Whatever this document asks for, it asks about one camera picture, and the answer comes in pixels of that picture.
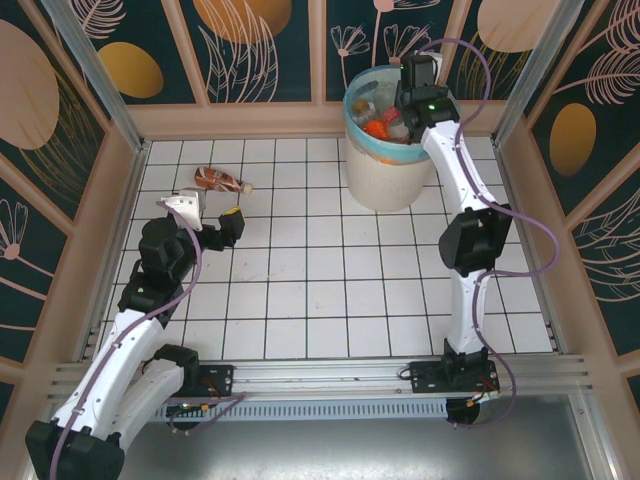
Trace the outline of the aluminium side rail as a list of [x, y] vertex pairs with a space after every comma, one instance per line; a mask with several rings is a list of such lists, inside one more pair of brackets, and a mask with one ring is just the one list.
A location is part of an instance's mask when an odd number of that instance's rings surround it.
[[114, 220], [105, 247], [102, 263], [90, 296], [89, 308], [84, 318], [82, 332], [76, 345], [75, 362], [91, 359], [98, 343], [94, 337], [108, 316], [112, 288], [121, 265], [121, 254], [128, 234], [130, 217], [135, 206], [139, 186], [142, 181], [151, 143], [142, 140], [138, 150], [131, 159], [131, 165], [125, 177], [120, 200], [114, 210]]
[[[492, 142], [492, 146], [510, 205], [514, 211], [524, 214], [524, 205], [520, 199], [519, 193], [517, 192], [516, 182], [513, 179], [507, 157], [502, 152], [502, 148], [495, 141]], [[541, 268], [542, 263], [535, 245], [535, 235], [538, 229], [524, 220], [518, 220], [517, 230], [527, 266], [531, 271]], [[534, 275], [531, 278], [531, 281], [536, 292], [536, 298], [541, 309], [541, 314], [545, 321], [545, 325], [547, 326], [547, 330], [549, 331], [550, 343], [555, 352], [566, 354], [568, 352], [567, 344], [560, 328], [560, 324], [558, 323], [555, 307], [552, 305], [549, 297], [546, 278], [543, 275]]]

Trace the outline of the grey metal sheet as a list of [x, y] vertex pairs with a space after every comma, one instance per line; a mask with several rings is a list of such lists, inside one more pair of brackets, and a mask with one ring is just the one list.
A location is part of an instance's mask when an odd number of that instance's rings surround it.
[[186, 437], [147, 424], [117, 480], [626, 480], [586, 398], [525, 396], [505, 421], [269, 419], [234, 408]]

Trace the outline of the blue plastic bin liner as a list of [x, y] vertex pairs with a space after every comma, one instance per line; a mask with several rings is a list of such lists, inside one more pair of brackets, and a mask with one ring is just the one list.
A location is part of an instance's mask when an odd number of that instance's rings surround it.
[[383, 83], [393, 85], [392, 98], [395, 98], [397, 83], [400, 80], [400, 68], [392, 65], [373, 67], [356, 75], [346, 89], [342, 100], [342, 113], [346, 135], [353, 146], [379, 162], [390, 165], [409, 165], [429, 160], [429, 155], [419, 143], [399, 144], [381, 141], [366, 134], [353, 120], [352, 104], [364, 98], [373, 102], [374, 91]]

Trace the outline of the crumpled brown label bottle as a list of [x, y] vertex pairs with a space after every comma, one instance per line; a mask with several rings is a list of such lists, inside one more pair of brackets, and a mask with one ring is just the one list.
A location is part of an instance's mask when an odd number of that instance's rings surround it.
[[253, 186], [227, 174], [221, 170], [200, 166], [194, 173], [194, 181], [197, 186], [218, 192], [231, 192], [251, 194]]

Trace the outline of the aluminium mounting rail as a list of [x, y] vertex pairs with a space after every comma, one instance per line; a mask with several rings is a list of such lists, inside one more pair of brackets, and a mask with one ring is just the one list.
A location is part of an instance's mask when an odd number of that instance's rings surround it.
[[[589, 392], [594, 382], [578, 355], [505, 354], [518, 395]], [[408, 398], [410, 382], [399, 372], [409, 357], [333, 360], [233, 361], [232, 391], [250, 400], [334, 400]]]

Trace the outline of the aluminium frame post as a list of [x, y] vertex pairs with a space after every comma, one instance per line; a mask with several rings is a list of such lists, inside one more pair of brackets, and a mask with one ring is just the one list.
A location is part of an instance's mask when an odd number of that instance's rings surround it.
[[590, 0], [559, 0], [541, 37], [532, 49], [525, 66], [515, 82], [494, 132], [492, 144], [499, 148], [512, 133], [543, 77], [551, 69], [571, 29], [579, 25], [579, 17]]
[[143, 137], [121, 95], [114, 87], [97, 51], [77, 22], [71, 6], [66, 0], [41, 0], [41, 3], [59, 29], [74, 58], [84, 69], [89, 82], [94, 86], [126, 142], [134, 151], [139, 152], [144, 144]]

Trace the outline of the white plastic waste bin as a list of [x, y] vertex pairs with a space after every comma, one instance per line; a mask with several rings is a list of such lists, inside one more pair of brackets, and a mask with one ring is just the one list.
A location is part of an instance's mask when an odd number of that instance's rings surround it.
[[362, 206], [379, 213], [409, 207], [428, 180], [436, 178], [429, 160], [409, 164], [382, 163], [358, 151], [346, 135], [346, 183], [351, 195]]

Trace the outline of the orange label bottle brown cap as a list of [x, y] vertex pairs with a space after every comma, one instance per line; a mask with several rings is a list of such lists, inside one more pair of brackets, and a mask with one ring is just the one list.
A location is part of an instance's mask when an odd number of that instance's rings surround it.
[[390, 140], [386, 124], [372, 102], [358, 99], [353, 102], [351, 110], [354, 122], [366, 134], [381, 141]]

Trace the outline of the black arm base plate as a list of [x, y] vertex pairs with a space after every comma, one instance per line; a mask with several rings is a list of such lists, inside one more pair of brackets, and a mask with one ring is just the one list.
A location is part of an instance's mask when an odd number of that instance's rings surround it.
[[233, 393], [233, 381], [232, 365], [201, 365], [191, 395], [213, 399], [230, 397]]
[[500, 390], [495, 363], [462, 367], [445, 367], [441, 361], [412, 362], [409, 375], [414, 393], [476, 394]]

